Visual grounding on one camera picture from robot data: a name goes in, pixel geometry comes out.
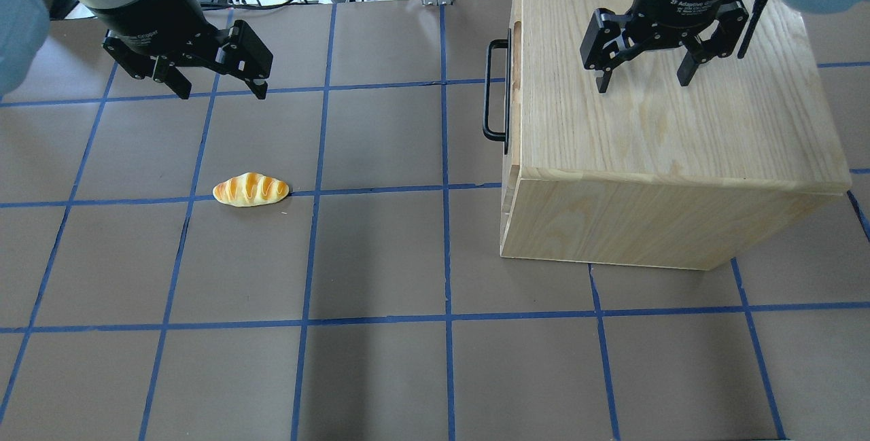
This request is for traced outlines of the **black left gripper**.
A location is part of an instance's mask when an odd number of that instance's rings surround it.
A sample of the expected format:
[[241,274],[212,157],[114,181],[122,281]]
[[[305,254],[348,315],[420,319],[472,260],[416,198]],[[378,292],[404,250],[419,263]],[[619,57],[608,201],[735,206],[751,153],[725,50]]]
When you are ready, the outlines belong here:
[[128,76],[189,99],[192,83],[177,67],[207,67],[245,82],[258,100],[267,97],[274,55],[246,21],[220,31],[197,0],[78,1],[109,27],[103,50]]

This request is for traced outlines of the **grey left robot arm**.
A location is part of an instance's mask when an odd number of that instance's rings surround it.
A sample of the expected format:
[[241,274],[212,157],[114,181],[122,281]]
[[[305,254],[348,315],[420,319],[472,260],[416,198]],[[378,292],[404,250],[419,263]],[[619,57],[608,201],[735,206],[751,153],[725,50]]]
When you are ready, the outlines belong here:
[[[48,37],[54,0],[1,1],[1,91],[9,94],[24,82]],[[103,49],[128,76],[150,78],[187,99],[192,83],[183,67],[204,67],[266,97],[273,53],[247,22],[220,30],[206,20],[198,0],[78,1],[107,26]]]

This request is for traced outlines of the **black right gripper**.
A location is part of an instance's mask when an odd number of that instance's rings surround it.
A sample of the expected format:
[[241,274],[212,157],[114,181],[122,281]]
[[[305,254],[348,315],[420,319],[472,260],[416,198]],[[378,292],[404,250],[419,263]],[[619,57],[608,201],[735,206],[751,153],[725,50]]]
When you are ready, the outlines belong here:
[[[579,54],[583,67],[597,72],[597,91],[603,94],[613,71],[639,56],[642,48],[684,46],[676,76],[686,87],[700,66],[733,53],[747,20],[742,0],[633,0],[625,14],[594,10]],[[700,39],[712,23],[716,28],[711,37]]]

